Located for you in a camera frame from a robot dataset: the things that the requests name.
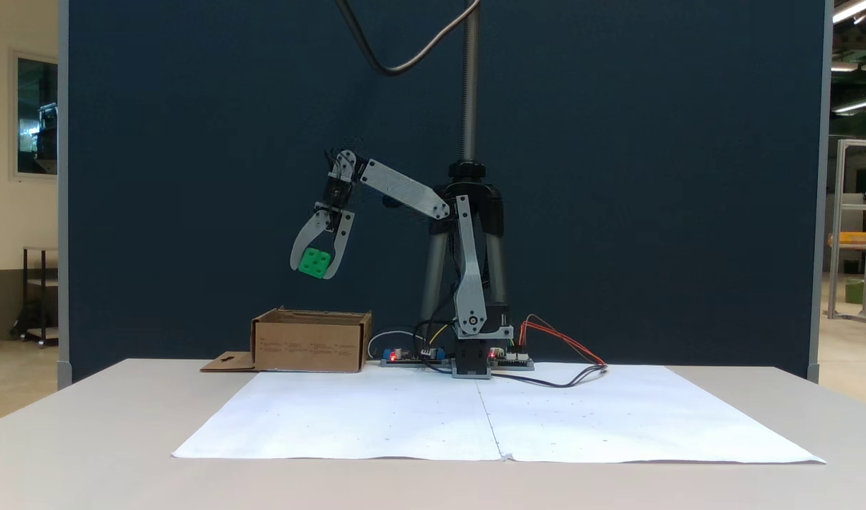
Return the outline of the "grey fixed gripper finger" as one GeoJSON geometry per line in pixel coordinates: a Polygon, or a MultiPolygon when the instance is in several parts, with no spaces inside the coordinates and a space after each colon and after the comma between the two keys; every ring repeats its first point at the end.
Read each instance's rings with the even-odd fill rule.
{"type": "Polygon", "coordinates": [[[351,239],[351,233],[349,234],[335,234],[334,242],[332,245],[332,253],[330,255],[330,262],[328,268],[326,268],[326,273],[324,275],[325,280],[330,280],[333,276],[338,272],[338,268],[344,259],[344,255],[346,252],[346,245],[348,245],[349,239],[351,239]]]}

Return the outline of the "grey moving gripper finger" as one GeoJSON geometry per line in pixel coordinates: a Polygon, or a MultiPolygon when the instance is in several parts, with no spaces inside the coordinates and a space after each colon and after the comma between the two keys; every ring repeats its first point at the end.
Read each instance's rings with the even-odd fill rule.
{"type": "Polygon", "coordinates": [[[329,212],[314,212],[313,216],[307,220],[292,245],[290,253],[291,270],[296,271],[300,267],[301,259],[307,248],[309,248],[310,243],[322,235],[330,224],[329,212]]]}

